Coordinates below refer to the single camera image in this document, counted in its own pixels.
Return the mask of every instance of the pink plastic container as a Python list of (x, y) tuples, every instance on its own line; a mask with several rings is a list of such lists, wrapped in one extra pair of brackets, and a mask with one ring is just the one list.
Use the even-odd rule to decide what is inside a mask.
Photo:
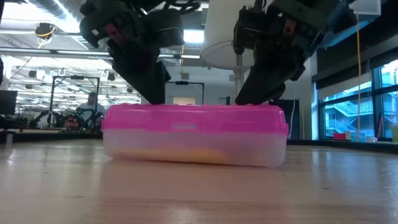
[(277, 167), (288, 125), (277, 106), (113, 105), (103, 121), (109, 156)]

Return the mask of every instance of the glass window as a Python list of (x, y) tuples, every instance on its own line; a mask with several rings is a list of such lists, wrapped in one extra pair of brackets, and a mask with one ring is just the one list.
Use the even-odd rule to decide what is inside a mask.
[(398, 118), (398, 92), (394, 91), (383, 94), (382, 101), (384, 136), (392, 138), (392, 125), (397, 124)]
[(358, 135), (358, 107), (361, 108), (360, 141), (365, 142), (366, 137), (374, 137), (373, 102), (371, 97), (358, 99), (325, 106), (325, 134), (332, 137), (333, 133), (351, 131), (353, 141)]
[(381, 85), (389, 87), (398, 84), (398, 60), (392, 61), (381, 67)]
[[(367, 92), (369, 92), (369, 91), (371, 91), (371, 90), (372, 90), (372, 82), (371, 82), (371, 81), (366, 82), (366, 83), (363, 83), (363, 84), (361, 85), (361, 93), (367, 93)], [(355, 87), (349, 88), (348, 90), (345, 90), (345, 91), (336, 93), (336, 94), (334, 94), (334, 95), (325, 97), (325, 98), (323, 99), (323, 101), (324, 101), (324, 102), (327, 102), (327, 101), (331, 101), (331, 100), (336, 100), (336, 99), (344, 98), (344, 97), (346, 97), (346, 96), (357, 95), (357, 94), (358, 94), (358, 91), (359, 91), (359, 86), (355, 86)]]

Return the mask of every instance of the wooden table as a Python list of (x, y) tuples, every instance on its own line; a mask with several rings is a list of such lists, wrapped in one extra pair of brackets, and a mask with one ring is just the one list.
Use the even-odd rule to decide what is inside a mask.
[(111, 161), (95, 140), (0, 152), (0, 224), (398, 223), (398, 159), (288, 148), (278, 169)]

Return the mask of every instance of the white lamp shade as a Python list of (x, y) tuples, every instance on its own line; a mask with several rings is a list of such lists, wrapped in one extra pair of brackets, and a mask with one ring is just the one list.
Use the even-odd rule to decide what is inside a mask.
[[(205, 40), (200, 58), (210, 67), (232, 70), (236, 67), (233, 50), (234, 27), (243, 6), (253, 6), (255, 0), (210, 0)], [(245, 49), (243, 67), (254, 63), (252, 50)]]

